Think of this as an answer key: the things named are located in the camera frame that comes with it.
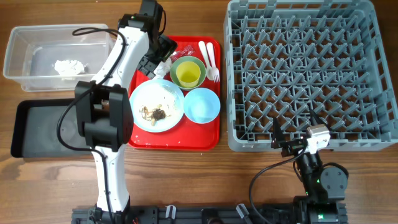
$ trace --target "yellow cup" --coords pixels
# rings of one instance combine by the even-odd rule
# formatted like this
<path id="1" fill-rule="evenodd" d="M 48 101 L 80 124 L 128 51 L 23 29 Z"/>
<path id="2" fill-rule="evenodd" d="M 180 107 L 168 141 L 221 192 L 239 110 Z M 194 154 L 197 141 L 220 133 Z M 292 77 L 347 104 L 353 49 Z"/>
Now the yellow cup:
<path id="1" fill-rule="evenodd" d="M 175 73 L 182 87 L 193 88 L 199 82 L 200 67 L 195 62 L 182 62 Z"/>

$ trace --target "wooden surface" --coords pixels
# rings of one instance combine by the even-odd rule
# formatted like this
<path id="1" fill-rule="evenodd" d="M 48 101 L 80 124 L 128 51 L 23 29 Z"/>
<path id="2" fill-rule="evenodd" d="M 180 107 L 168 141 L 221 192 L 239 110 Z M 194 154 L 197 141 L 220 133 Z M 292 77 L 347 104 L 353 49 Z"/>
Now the wooden surface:
<path id="1" fill-rule="evenodd" d="M 223 44 L 227 1 L 161 1 L 166 34 L 208 35 Z M 375 1 L 389 69 L 398 91 L 398 14 L 396 1 Z M 138 2 L 0 5 L 0 62 L 14 26 L 105 23 L 116 28 Z M 236 205 L 248 203 L 255 173 L 281 161 L 278 152 L 237 153 L 226 135 L 223 71 L 220 143 L 209 152 L 126 151 L 127 187 L 133 205 Z M 96 202 L 92 159 L 24 161 L 10 156 L 16 107 L 20 101 L 72 96 L 72 92 L 26 93 L 0 77 L 0 223 L 69 223 L 73 208 Z M 398 146 L 381 152 L 321 152 L 324 162 L 350 171 L 346 200 L 350 223 L 398 222 Z M 263 175 L 254 188 L 256 202 L 290 202 L 303 187 L 287 164 Z"/>

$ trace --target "dish rack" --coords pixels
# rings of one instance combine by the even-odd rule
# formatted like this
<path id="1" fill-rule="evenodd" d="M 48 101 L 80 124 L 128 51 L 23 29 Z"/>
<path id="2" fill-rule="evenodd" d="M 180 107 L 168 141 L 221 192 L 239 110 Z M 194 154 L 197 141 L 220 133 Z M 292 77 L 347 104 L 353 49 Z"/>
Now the dish rack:
<path id="1" fill-rule="evenodd" d="M 398 109 L 368 0 L 228 4 L 224 21 L 228 145 L 270 151 L 272 118 L 300 138 L 313 109 L 328 148 L 378 151 L 398 141 Z"/>

